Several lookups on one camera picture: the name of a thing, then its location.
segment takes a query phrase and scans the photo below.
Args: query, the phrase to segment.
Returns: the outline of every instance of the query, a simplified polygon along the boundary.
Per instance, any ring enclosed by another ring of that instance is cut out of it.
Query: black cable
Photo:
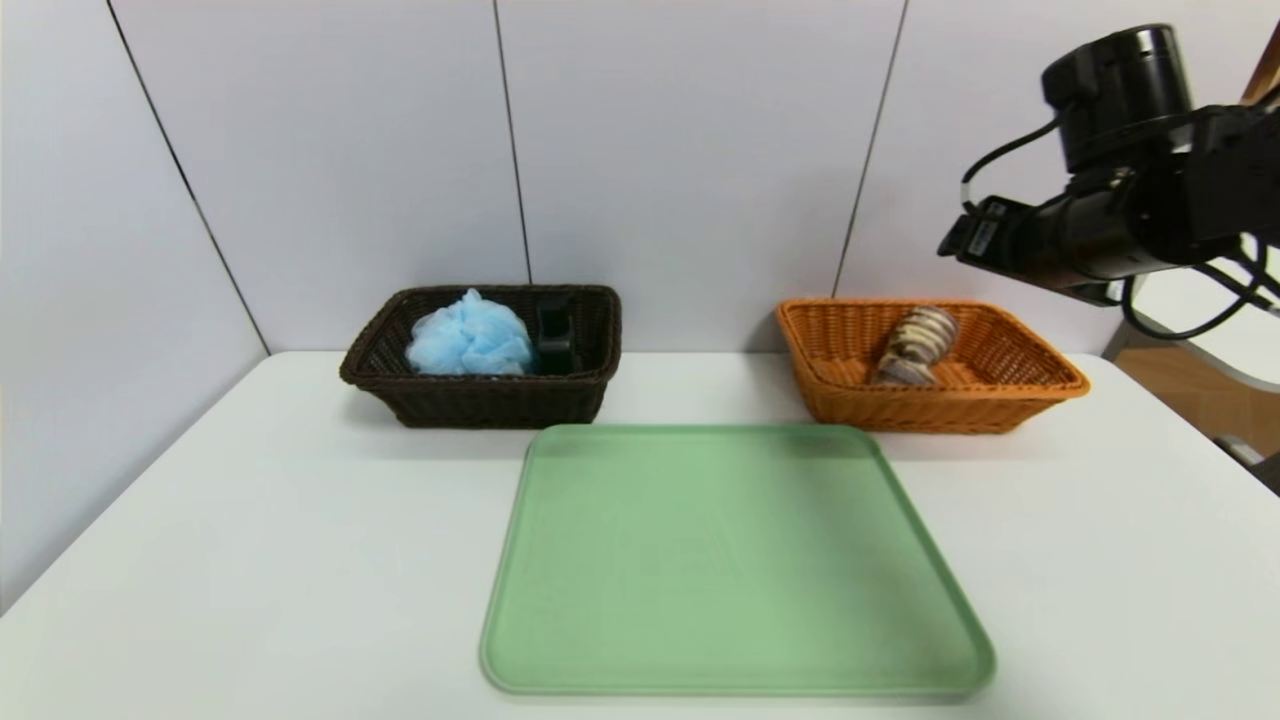
[[[1266,297],[1258,295],[1257,292],[1251,291],[1248,287],[1244,286],[1244,283],[1242,283],[1240,281],[1238,281],[1238,279],[1233,278],[1231,275],[1224,273],[1222,270],[1215,268],[1213,265],[1208,265],[1208,264],[1193,265],[1192,269],[1199,272],[1201,274],[1208,277],[1210,279],[1212,279],[1217,284],[1220,284],[1220,286],[1225,287],[1226,290],[1231,291],[1233,293],[1235,293],[1236,297],[1245,299],[1249,305],[1253,305],[1258,310],[1262,310],[1262,311],[1266,311],[1266,313],[1271,311],[1271,301],[1270,300],[1267,300]],[[1258,279],[1261,279],[1263,283],[1266,283],[1266,278],[1258,278]]]
[[[1055,117],[1052,120],[1044,124],[1044,127],[1034,129],[1019,137],[1018,140],[1011,140],[1001,145],[1000,147],[992,150],[991,152],[987,152],[982,158],[979,158],[978,161],[974,163],[973,167],[970,167],[965,172],[964,177],[960,178],[960,204],[964,205],[965,211],[969,213],[970,215],[980,215],[978,206],[969,201],[969,181],[972,181],[974,176],[978,174],[978,170],[998,160],[1002,155],[1007,155],[1009,152],[1012,152],[1014,150],[1018,150],[1024,145],[1036,142],[1037,140],[1053,132],[1053,129],[1056,128],[1057,128],[1057,117]]]
[[[1258,241],[1258,245],[1266,247],[1262,241]],[[1267,274],[1266,255],[1260,255],[1260,258],[1262,258],[1262,260],[1244,258],[1243,260],[1236,260],[1236,263],[1244,265],[1247,270],[1253,273],[1262,282],[1262,287],[1267,288],[1271,295],[1276,296],[1276,299],[1280,299],[1280,281]]]
[[[1245,268],[1247,270],[1249,270],[1249,275],[1251,275],[1252,279],[1249,281],[1249,286],[1248,286],[1247,290],[1248,290],[1248,292],[1251,295],[1254,293],[1254,292],[1257,292],[1258,287],[1261,287],[1262,283],[1263,283],[1262,277],[1266,275],[1265,272],[1260,273],[1258,268],[1266,268],[1266,264],[1267,264],[1267,245],[1265,242],[1258,242],[1258,256],[1257,256],[1257,259],[1249,259],[1239,249],[1236,249],[1236,251],[1234,254],[1229,255],[1228,258],[1230,260],[1238,263],[1240,266]],[[1135,278],[1134,275],[1129,275],[1128,278],[1124,279],[1124,286],[1123,286],[1123,291],[1121,291],[1121,295],[1120,295],[1120,311],[1124,314],[1125,322],[1129,323],[1130,325],[1133,325],[1134,329],[1137,329],[1142,334],[1144,334],[1147,337],[1152,337],[1155,340],[1180,341],[1180,340],[1190,340],[1190,338],[1193,338],[1196,336],[1204,334],[1208,331],[1211,331],[1211,329],[1221,325],[1222,323],[1230,320],[1233,315],[1235,315],[1236,313],[1239,313],[1242,307],[1244,307],[1245,305],[1249,304],[1249,297],[1248,296],[1240,296],[1240,297],[1236,297],[1230,305],[1228,305],[1228,307],[1225,310],[1222,310],[1217,315],[1210,318],[1207,322],[1204,322],[1204,323],[1202,323],[1202,324],[1199,324],[1199,325],[1189,329],[1189,331],[1181,331],[1181,332],[1157,331],[1156,328],[1152,328],[1151,325],[1143,323],[1138,318],[1138,314],[1133,309],[1134,278]]]

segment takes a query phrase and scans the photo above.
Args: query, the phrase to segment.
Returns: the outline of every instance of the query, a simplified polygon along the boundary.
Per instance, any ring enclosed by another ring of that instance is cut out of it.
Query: wooden floor
[[[1125,350],[1116,365],[1206,436],[1280,452],[1280,393],[1240,384],[1181,347]]]

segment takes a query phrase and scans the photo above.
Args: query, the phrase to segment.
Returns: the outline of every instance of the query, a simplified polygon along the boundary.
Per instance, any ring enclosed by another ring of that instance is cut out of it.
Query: dark brown wicker basket
[[[582,372],[571,375],[420,375],[404,359],[419,318],[468,287],[516,311],[536,333],[538,300],[567,293]],[[545,428],[590,423],[622,355],[622,301],[604,286],[442,286],[397,292],[365,325],[339,375],[378,396],[410,428]]]

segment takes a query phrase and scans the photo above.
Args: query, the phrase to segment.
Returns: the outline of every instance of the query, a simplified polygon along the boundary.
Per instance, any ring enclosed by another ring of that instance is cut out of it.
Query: striped snail shell
[[[876,366],[873,384],[933,384],[929,366],[951,348],[956,320],[932,305],[913,307],[890,334],[884,356]]]

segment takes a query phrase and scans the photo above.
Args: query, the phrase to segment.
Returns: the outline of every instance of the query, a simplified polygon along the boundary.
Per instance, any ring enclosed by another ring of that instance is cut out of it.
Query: orange wicker basket
[[[933,386],[869,384],[890,333],[916,305],[951,313],[955,345]],[[864,430],[1007,433],[1089,380],[1016,318],[966,300],[788,300],[778,324],[796,384],[822,423]]]

